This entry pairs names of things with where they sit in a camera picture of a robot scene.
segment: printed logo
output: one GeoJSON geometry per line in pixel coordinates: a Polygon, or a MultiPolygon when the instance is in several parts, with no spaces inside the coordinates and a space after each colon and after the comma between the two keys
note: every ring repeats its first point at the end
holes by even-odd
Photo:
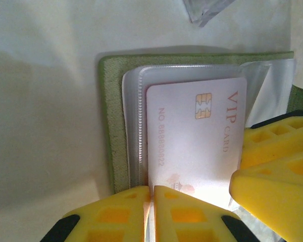
{"type": "Polygon", "coordinates": [[[204,93],[196,96],[195,118],[206,118],[211,116],[212,93],[204,93]]]}
{"type": "Polygon", "coordinates": [[[194,187],[190,184],[185,184],[185,185],[181,184],[179,179],[180,179],[180,175],[176,173],[176,174],[172,174],[171,177],[168,178],[166,181],[168,182],[170,188],[188,195],[193,195],[195,192],[194,187]]]}

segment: clear plastic bag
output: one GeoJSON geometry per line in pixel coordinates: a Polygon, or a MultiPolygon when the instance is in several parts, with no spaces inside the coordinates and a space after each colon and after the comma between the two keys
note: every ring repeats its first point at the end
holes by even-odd
{"type": "Polygon", "coordinates": [[[193,24],[204,27],[208,21],[235,0],[183,0],[193,24]]]}

